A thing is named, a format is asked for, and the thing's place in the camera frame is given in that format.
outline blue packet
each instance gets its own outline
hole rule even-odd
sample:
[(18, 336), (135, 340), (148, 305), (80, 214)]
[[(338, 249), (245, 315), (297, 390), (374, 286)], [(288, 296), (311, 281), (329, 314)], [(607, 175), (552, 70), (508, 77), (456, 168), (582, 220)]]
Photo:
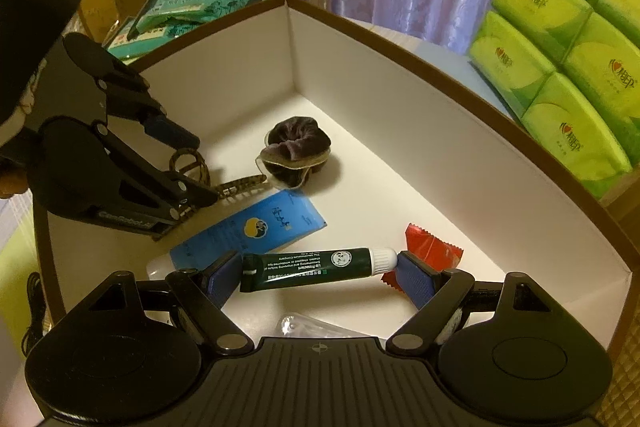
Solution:
[(281, 190), (236, 212), (170, 252), (175, 269), (202, 270), (229, 250), (267, 253), (326, 226), (299, 190)]

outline black cable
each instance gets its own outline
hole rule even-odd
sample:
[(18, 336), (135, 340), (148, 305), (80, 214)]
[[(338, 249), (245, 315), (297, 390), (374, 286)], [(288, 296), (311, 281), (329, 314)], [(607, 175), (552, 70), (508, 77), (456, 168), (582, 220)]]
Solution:
[(31, 324), (27, 328), (27, 332), (22, 338), (20, 349), (26, 357), (36, 342), (39, 341), (42, 334), (42, 324), (44, 322), (44, 314), (47, 305), (44, 300), (44, 292), (42, 290), (42, 282), (40, 274), (32, 272), (27, 279), (27, 300), (29, 301), (29, 309), (31, 310)]

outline white box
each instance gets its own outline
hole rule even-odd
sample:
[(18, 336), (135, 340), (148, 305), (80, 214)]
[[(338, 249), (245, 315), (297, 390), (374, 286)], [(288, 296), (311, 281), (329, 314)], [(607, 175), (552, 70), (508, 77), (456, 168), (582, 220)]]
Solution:
[[(612, 356), (620, 349), (638, 299), (639, 253), (545, 150), (435, 67), (300, 0), (247, 7), (135, 64), (169, 117), (200, 136), (220, 181), (257, 173), (254, 159), (278, 121), (318, 120), (332, 139), (332, 158), (305, 192), (328, 225), (287, 250), (402, 250), (414, 222), (462, 247), (459, 268), (476, 280), (526, 272)], [(111, 118), (110, 129), (166, 169), (173, 151), (139, 125)], [(36, 207), (54, 319), (62, 304), (70, 309), (115, 270), (146, 279), (150, 259), (252, 201), (201, 210), (157, 243), (47, 219)], [(387, 338), (415, 309), (378, 279), (236, 293), (223, 310), (254, 341), (286, 312)]]

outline lip balm tube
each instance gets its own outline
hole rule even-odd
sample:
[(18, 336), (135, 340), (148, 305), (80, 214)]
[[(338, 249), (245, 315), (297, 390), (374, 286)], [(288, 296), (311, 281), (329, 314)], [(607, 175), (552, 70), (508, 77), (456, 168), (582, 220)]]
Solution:
[(359, 279), (393, 270), (391, 248), (342, 248), (297, 253), (244, 254), (241, 292)]

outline clear plastic packaging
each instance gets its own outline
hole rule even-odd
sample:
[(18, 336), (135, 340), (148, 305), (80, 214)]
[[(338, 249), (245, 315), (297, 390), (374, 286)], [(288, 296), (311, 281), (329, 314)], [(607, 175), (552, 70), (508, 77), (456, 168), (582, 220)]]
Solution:
[(278, 321), (275, 334), (277, 337), (290, 339), (353, 339), (370, 336), (357, 331), (346, 330), (299, 313), (284, 315)]

